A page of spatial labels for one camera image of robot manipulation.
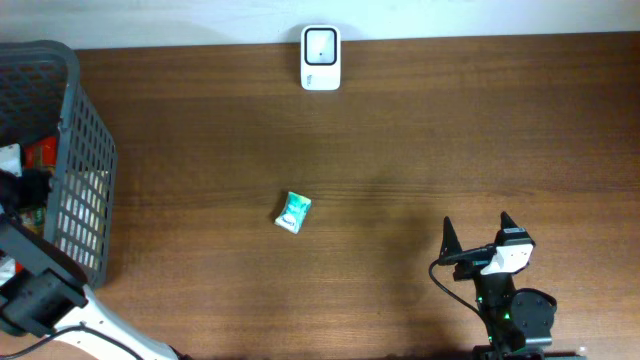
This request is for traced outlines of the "small teal gum packet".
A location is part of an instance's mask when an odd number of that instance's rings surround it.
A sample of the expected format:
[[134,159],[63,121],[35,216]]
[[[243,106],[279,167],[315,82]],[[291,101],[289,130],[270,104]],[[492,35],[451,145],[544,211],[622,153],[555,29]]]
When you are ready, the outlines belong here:
[[311,208],[312,201],[300,194],[288,192],[282,212],[275,218],[274,224],[298,234]]

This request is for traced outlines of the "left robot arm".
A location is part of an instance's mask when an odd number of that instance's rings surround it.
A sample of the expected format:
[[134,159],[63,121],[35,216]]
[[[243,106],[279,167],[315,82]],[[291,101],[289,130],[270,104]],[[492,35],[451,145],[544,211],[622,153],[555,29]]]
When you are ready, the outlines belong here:
[[1,283],[1,331],[39,339],[1,357],[17,359],[62,341],[96,359],[185,359],[110,311],[76,262],[23,225],[19,211],[46,203],[50,179],[46,171],[1,172],[1,263],[22,266]]

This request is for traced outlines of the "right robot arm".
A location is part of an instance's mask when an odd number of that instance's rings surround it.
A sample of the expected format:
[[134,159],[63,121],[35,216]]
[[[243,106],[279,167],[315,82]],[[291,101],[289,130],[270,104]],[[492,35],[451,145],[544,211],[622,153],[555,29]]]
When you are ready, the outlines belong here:
[[[488,343],[471,351],[473,359],[580,359],[577,353],[548,353],[557,300],[540,290],[515,287],[513,276],[530,263],[536,246],[527,230],[505,212],[495,240],[465,250],[449,217],[443,220],[439,257],[428,268],[429,277],[444,293],[474,312],[482,321]],[[456,282],[470,280],[475,303],[449,290],[434,275],[437,266],[452,266]]]

